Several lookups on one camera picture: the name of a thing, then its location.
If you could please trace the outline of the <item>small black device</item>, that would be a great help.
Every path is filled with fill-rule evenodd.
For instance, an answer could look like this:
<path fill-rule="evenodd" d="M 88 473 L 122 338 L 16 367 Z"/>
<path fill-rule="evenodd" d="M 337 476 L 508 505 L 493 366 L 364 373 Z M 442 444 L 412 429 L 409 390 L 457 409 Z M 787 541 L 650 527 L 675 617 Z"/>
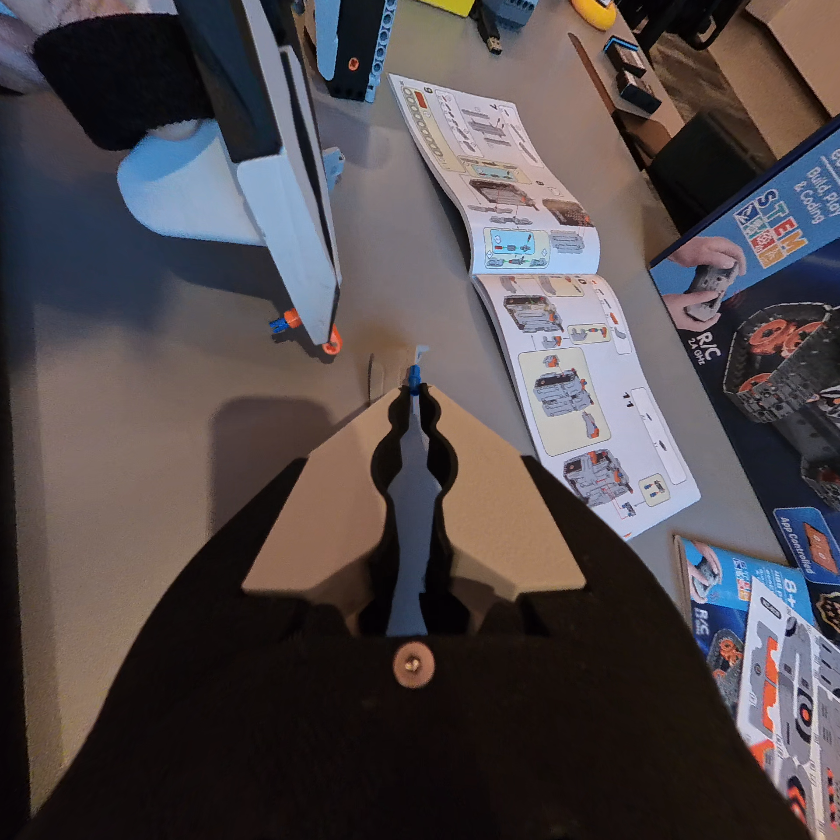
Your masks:
<path fill-rule="evenodd" d="M 644 77 L 647 71 L 639 46 L 624 38 L 612 35 L 606 41 L 603 53 L 617 71 L 629 73 L 636 78 Z"/>
<path fill-rule="evenodd" d="M 616 86 L 619 98 L 643 112 L 647 117 L 654 115 L 662 104 L 645 79 L 636 76 L 631 71 L 619 70 L 616 73 Z"/>

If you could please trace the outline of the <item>grey motor block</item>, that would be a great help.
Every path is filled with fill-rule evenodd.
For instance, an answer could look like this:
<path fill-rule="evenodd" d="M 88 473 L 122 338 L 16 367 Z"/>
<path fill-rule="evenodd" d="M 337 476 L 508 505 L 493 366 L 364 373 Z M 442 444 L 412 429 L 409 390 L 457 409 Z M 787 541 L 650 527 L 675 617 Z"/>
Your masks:
<path fill-rule="evenodd" d="M 486 1 L 499 26 L 519 31 L 530 20 L 539 1 Z"/>

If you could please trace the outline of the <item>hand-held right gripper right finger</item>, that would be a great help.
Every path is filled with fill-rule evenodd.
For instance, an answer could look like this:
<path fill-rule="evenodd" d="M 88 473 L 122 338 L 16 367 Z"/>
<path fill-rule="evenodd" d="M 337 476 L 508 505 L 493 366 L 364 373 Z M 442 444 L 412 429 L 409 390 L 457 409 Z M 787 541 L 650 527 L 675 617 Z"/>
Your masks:
<path fill-rule="evenodd" d="M 467 634 L 498 602 L 585 588 L 516 448 L 431 385 L 423 431 L 439 484 L 423 590 L 428 634 Z"/>

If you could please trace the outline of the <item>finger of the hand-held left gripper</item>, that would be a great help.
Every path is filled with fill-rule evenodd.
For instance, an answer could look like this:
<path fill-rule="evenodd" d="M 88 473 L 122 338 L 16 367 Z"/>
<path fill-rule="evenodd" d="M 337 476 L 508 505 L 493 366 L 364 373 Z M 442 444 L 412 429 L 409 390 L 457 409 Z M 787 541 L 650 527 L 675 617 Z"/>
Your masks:
<path fill-rule="evenodd" d="M 341 272 L 308 76 L 293 45 L 278 45 L 263 3 L 242 6 L 279 148 L 237 163 L 236 178 L 302 326 L 323 344 L 334 324 Z"/>

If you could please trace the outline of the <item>person's left hand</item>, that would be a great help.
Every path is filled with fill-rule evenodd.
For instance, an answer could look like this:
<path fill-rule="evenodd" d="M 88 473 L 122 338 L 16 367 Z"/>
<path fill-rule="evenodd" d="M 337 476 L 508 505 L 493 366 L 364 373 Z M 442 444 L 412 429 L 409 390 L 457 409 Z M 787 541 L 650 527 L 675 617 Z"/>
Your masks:
<path fill-rule="evenodd" d="M 1 14 L 1 89 L 21 95 L 42 89 L 46 81 L 30 52 L 36 35 L 9 14 Z"/>

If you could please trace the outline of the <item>black grey toy robot chassis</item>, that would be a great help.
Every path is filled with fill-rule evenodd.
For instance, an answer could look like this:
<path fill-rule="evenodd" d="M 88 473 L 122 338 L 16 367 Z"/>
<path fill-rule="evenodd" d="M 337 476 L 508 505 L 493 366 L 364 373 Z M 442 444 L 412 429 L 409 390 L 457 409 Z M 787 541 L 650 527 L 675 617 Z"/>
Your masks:
<path fill-rule="evenodd" d="M 306 2 L 305 31 L 331 96 L 373 102 L 395 16 L 396 1 Z"/>

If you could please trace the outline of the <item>blue robot kit box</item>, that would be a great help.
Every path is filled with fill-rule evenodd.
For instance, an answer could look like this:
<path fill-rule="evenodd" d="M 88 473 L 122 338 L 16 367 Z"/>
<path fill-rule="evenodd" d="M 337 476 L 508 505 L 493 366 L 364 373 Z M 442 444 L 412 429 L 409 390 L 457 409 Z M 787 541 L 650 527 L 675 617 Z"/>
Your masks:
<path fill-rule="evenodd" d="M 650 268 L 711 404 L 839 641 L 839 119 Z"/>

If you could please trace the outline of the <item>black cube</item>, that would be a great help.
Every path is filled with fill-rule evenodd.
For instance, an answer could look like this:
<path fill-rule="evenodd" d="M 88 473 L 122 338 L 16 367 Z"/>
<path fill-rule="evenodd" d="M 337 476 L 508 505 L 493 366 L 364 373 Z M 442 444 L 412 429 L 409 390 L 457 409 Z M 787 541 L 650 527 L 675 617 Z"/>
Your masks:
<path fill-rule="evenodd" d="M 776 162 L 749 119 L 709 109 L 667 142 L 647 175 L 683 235 Z"/>

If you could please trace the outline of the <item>grey desk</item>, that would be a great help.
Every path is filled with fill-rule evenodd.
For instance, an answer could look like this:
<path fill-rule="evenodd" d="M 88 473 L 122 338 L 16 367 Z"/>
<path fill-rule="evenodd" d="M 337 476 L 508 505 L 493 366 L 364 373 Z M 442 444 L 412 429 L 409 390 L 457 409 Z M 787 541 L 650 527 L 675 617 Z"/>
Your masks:
<path fill-rule="evenodd" d="M 647 273 L 676 239 L 569 36 L 606 37 L 540 2 L 490 56 L 465 18 L 399 2 L 385 69 L 518 105 L 537 152 L 589 212 L 599 272 L 701 499 L 632 540 L 677 595 L 673 534 L 783 554 Z M 469 279 L 460 216 L 383 80 L 373 103 L 312 95 L 346 157 L 332 193 L 343 351 L 275 341 L 281 288 L 258 248 L 167 238 L 130 215 L 121 155 L 51 94 L 2 102 L 2 279 L 14 415 L 17 559 L 31 802 L 79 750 L 151 609 L 226 520 L 367 399 L 372 354 L 425 344 L 425 375 L 532 452 Z"/>

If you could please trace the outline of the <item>beige cardboard box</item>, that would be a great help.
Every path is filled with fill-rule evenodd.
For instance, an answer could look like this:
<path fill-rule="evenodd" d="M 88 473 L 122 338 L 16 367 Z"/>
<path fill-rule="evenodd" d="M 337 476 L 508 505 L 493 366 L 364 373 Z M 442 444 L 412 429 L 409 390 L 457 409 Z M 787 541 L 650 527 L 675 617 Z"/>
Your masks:
<path fill-rule="evenodd" d="M 838 115 L 838 1 L 741 2 L 710 52 L 779 158 Z"/>

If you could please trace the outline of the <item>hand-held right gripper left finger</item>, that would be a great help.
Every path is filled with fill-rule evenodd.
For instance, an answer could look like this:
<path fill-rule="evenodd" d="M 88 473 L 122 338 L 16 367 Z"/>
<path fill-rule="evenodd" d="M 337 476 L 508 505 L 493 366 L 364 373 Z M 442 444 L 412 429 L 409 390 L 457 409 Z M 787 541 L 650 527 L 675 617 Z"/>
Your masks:
<path fill-rule="evenodd" d="M 383 635 L 399 548 L 387 489 L 402 467 L 403 389 L 315 448 L 242 587 L 330 605 L 360 634 Z"/>

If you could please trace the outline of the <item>orange angle connector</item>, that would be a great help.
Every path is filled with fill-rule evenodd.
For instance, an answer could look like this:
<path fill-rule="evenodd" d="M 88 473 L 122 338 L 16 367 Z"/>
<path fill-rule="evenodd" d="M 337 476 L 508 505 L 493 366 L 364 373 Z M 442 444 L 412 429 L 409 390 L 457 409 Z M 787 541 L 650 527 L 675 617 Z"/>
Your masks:
<path fill-rule="evenodd" d="M 302 320 L 296 309 L 293 308 L 286 310 L 283 313 L 282 318 L 286 319 L 289 327 L 288 330 L 302 328 Z M 328 341 L 323 343 L 321 347 L 323 352 L 330 356 L 338 355 L 341 352 L 341 349 L 343 347 L 343 340 L 340 336 L 340 331 L 338 330 L 338 327 L 335 325 L 335 323 L 331 327 Z"/>

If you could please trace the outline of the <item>open instruction booklet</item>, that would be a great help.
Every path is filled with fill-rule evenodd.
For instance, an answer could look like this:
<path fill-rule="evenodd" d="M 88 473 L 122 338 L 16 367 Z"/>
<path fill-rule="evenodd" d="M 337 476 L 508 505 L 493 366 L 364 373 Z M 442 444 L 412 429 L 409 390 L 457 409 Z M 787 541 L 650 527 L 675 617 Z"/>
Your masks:
<path fill-rule="evenodd" d="M 700 499 L 660 412 L 599 234 L 542 161 L 511 101 L 389 74 L 416 147 L 469 237 L 539 462 L 630 539 Z"/>

